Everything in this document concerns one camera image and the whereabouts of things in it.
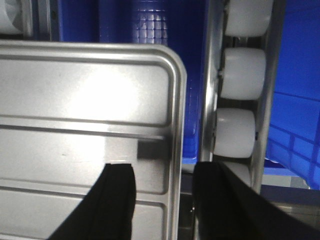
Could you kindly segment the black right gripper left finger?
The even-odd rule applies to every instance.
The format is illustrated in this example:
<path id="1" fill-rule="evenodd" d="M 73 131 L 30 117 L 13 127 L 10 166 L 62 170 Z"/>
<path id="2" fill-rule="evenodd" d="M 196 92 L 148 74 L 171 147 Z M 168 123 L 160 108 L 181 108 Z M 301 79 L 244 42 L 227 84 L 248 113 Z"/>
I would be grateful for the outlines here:
<path id="1" fill-rule="evenodd" d="M 49 239 L 130 240 L 136 196 L 132 165 L 107 163 L 86 196 Z"/>

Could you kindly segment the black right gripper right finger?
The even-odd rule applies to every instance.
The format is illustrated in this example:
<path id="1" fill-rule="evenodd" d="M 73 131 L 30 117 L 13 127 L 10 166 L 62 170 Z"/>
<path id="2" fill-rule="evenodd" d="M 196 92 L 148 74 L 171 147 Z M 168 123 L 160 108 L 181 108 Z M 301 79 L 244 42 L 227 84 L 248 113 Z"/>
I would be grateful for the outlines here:
<path id="1" fill-rule="evenodd" d="M 193 201 L 201 240 L 318 240 L 319 230 L 257 194 L 222 162 L 198 162 Z"/>

